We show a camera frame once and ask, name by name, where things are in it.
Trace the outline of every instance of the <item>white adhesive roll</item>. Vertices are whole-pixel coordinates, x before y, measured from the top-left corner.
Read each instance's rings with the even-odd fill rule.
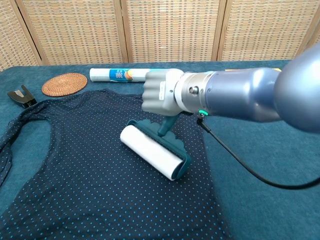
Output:
[[[171,181],[172,174],[183,162],[133,125],[126,126],[120,140]]]
[[[89,75],[92,82],[108,82],[110,68],[91,68]]]

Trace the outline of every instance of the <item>table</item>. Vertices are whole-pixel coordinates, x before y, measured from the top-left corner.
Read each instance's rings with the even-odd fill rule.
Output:
[[[7,92],[25,85],[38,102],[49,99],[42,85],[64,73],[81,73],[89,79],[90,68],[178,68],[205,72],[254,67],[283,68],[288,60],[239,62],[158,62],[17,66],[0,72],[0,134],[23,109]],[[108,88],[122,94],[141,94],[142,83],[91,82],[79,92]],[[283,121],[256,123],[209,116],[205,122],[235,153],[259,174],[281,184],[302,184],[318,177],[320,136],[298,131]],[[23,184],[39,169],[50,139],[46,121],[29,122],[12,146],[13,167],[0,188],[0,214]],[[320,236],[320,187],[283,190],[248,173],[209,134],[204,141],[216,194],[230,231],[237,240],[318,240]]]

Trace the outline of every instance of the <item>robotic arm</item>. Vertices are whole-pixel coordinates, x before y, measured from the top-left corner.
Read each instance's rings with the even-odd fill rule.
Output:
[[[148,72],[142,99],[143,111],[164,116],[201,111],[261,123],[285,121],[301,131],[320,133],[320,43],[282,71]]]

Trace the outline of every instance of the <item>black cable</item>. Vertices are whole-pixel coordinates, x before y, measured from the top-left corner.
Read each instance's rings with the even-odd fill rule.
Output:
[[[272,181],[269,181],[265,179],[264,177],[260,176],[258,173],[256,173],[254,170],[252,170],[245,162],[243,162],[231,149],[225,145],[213,132],[212,130],[204,123],[204,114],[199,114],[198,119],[196,123],[201,126],[207,133],[209,133],[212,137],[214,137],[215,140],[219,144],[221,144],[246,170],[248,170],[253,176],[255,176],[257,179],[260,181],[264,182],[265,184],[268,184],[270,186],[280,188],[280,189],[287,189],[287,190],[301,190],[301,189],[307,189],[314,187],[318,184],[320,184],[320,177],[316,178],[313,181],[301,184],[301,185],[283,185],[283,184],[278,184]]]

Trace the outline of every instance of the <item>teal handle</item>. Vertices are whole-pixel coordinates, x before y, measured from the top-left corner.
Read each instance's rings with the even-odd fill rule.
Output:
[[[179,114],[175,116],[166,116],[161,123],[161,126],[158,130],[158,136],[163,137],[167,134],[168,131],[173,127],[176,123],[177,119],[179,118]]]

